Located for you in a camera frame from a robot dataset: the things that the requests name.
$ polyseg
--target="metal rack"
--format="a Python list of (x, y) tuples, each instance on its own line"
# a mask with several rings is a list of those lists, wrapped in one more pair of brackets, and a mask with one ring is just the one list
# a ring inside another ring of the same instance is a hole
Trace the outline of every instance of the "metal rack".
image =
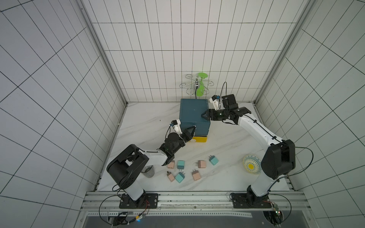
[(207, 84), (208, 86), (214, 86), (214, 83), (212, 81), (210, 81), (210, 80), (204, 80), (204, 79), (199, 80), (199, 76), (198, 75), (194, 79), (192, 74), (187, 74), (187, 75), (185, 75), (185, 78), (192, 80), (192, 82), (189, 83), (189, 84), (181, 83), (179, 85), (179, 87), (183, 89), (183, 88), (186, 88), (187, 86), (190, 85), (190, 88), (188, 88), (186, 90), (186, 93), (189, 94), (189, 95), (194, 95), (195, 91), (201, 85), (204, 86), (205, 93), (203, 92), (203, 94), (204, 95), (207, 95), (209, 93), (209, 89), (203, 84), (203, 82), (208, 82), (208, 84)]
[[(158, 193), (156, 209), (150, 209), (148, 217), (152, 216), (231, 216), (245, 217), (248, 219), (257, 219), (255, 212), (268, 211), (271, 209), (264, 208), (247, 208), (235, 209), (230, 199), (231, 192), (148, 192)], [(295, 218), (295, 211), (302, 213), (300, 219), (306, 223), (306, 227), (317, 228), (313, 213), (303, 192), (300, 191), (283, 191), (275, 192), (276, 194), (287, 197), (291, 202), (292, 213)], [(100, 203), (107, 197), (115, 195), (115, 192), (87, 192), (84, 202), (80, 209), (80, 214), (75, 224), (75, 228), (86, 228), (85, 221), (89, 218), (96, 217), (100, 220), (102, 217), (116, 217), (120, 212), (126, 211), (120, 209), (120, 198), (110, 197), (105, 200), (103, 206), (99, 208)], [(288, 213), (290, 205), (282, 196), (270, 195), (270, 201), (275, 202), (279, 208)], [(144, 209), (128, 209), (129, 216), (136, 216)]]

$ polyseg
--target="wire hook rack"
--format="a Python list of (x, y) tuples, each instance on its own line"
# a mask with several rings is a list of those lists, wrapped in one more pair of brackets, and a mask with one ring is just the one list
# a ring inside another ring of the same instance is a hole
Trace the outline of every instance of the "wire hook rack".
[(183, 89), (183, 88), (186, 88), (186, 87), (190, 86), (190, 88), (188, 88), (186, 90), (186, 93), (189, 94), (189, 95), (194, 95), (195, 90), (197, 90), (200, 87), (200, 85), (204, 86), (203, 94), (207, 95), (209, 93), (209, 89), (203, 84), (203, 82), (208, 82), (207, 83), (208, 86), (214, 86), (214, 82), (212, 82), (210, 80), (204, 80), (204, 79), (199, 80), (198, 75), (194, 79), (194, 76), (192, 74), (187, 74), (187, 75), (185, 75), (185, 78), (192, 80), (192, 82), (189, 83), (189, 84), (181, 83), (179, 85), (179, 87)]

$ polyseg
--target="black mounting plate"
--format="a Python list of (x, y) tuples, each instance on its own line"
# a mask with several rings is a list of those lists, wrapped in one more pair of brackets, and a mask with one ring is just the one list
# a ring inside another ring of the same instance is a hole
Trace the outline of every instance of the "black mounting plate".
[[(144, 208), (146, 208), (147, 202), (143, 202), (143, 204), (140, 207), (137, 207), (134, 204), (134, 202), (132, 201), (132, 199), (127, 194), (122, 194), (120, 197), (121, 197), (121, 201), (119, 203), (120, 209), (144, 209)], [(158, 194), (157, 193), (146, 193), (144, 201), (148, 201), (150, 203), (150, 209), (155, 209), (155, 208), (157, 208)]]
[[(233, 202), (233, 208), (247, 209), (247, 208), (271, 208), (270, 203), (263, 201), (254, 202), (253, 206), (248, 205), (246, 202), (246, 193), (231, 193), (230, 198)], [(268, 196), (265, 196), (262, 200), (267, 201)]]

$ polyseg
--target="teal box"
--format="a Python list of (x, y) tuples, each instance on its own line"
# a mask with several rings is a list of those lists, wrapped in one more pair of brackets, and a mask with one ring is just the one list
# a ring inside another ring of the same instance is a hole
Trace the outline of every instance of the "teal box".
[(180, 128), (196, 126), (196, 136), (207, 136), (210, 120), (206, 120), (201, 115), (208, 110), (208, 100), (206, 99), (181, 99), (180, 101)]
[(210, 157), (209, 159), (210, 163), (215, 166), (215, 164), (218, 163), (218, 159), (215, 156)]
[(177, 161), (177, 169), (184, 169), (185, 167), (185, 161), (179, 160)]

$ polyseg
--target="metal rail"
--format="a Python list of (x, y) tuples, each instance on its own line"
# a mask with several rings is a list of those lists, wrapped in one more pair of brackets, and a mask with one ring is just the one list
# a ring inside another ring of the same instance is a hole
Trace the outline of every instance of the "metal rail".
[[(158, 193), (158, 204), (156, 209), (150, 209), (151, 212), (171, 212), (171, 211), (253, 211), (267, 209), (235, 209), (230, 200), (231, 192), (148, 192)], [(288, 198), (292, 204), (292, 210), (308, 210), (309, 203), (303, 192), (284, 191), (273, 192)], [(99, 210), (100, 203), (107, 197), (115, 195), (115, 192), (87, 192), (81, 211), (95, 212)], [(269, 195), (269, 199), (275, 202), (280, 209), (289, 209), (288, 201), (277, 195)], [(119, 209), (120, 198), (118, 196), (110, 197), (103, 202), (100, 211), (122, 212), (125, 209)], [(130, 212), (141, 212), (144, 209), (128, 209)]]

